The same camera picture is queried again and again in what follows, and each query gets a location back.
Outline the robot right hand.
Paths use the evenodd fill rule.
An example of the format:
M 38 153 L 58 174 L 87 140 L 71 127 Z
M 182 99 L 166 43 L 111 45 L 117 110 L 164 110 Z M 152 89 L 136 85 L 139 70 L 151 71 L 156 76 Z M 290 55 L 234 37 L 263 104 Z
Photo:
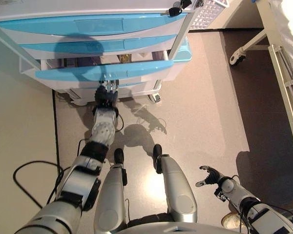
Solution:
M 216 169 L 206 165 L 200 166 L 199 169 L 207 171 L 208 176 L 204 180 L 196 182 L 195 184 L 196 187 L 199 188 L 205 185 L 218 183 L 218 180 L 220 179 L 220 173 Z

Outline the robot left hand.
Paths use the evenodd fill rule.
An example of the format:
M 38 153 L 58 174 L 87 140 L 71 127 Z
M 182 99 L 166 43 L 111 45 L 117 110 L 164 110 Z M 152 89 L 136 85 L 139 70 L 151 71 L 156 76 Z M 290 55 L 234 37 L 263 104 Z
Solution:
M 118 80 L 100 81 L 100 85 L 95 92 L 96 103 L 103 107 L 116 107 L 118 89 Z

